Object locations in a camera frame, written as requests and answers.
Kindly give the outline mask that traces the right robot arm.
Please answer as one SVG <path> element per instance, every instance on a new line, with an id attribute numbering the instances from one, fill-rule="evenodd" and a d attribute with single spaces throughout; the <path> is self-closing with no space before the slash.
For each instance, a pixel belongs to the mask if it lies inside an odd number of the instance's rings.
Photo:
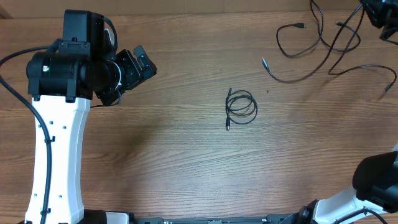
<path id="1" fill-rule="evenodd" d="M 374 27 L 383 28 L 380 39 L 397 45 L 396 41 L 389 40 L 390 36 L 397 32 L 397 1 L 360 1 L 360 6 L 342 24 L 342 27 L 346 27 L 351 17 L 361 8 L 363 14 L 364 12 L 368 14 Z M 360 68 L 384 68 L 394 74 L 393 81 L 384 89 L 387 93 L 397 81 L 397 72 L 389 67 L 360 65 L 339 73 L 331 72 L 348 51 L 350 42 L 351 40 L 328 74 L 340 76 Z M 381 215 L 395 212 L 397 212 L 397 151 L 392 151 L 363 159 L 354 172 L 352 188 L 342 190 L 327 199 L 314 200 L 302 207 L 299 212 L 284 218 L 281 223 L 353 223 L 369 215 L 374 215 L 381 223 L 387 223 Z"/>

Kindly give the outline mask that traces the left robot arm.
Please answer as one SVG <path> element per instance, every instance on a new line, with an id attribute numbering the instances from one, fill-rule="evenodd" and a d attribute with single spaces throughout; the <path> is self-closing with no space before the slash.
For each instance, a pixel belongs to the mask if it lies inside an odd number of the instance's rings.
<path id="1" fill-rule="evenodd" d="M 131 223 L 128 212 L 87 210 L 81 195 L 86 119 L 94 97 L 114 106 L 125 91 L 152 78 L 145 50 L 118 50 L 112 22 L 91 11 L 66 10 L 63 36 L 26 67 L 35 116 L 35 162 L 26 223 Z"/>

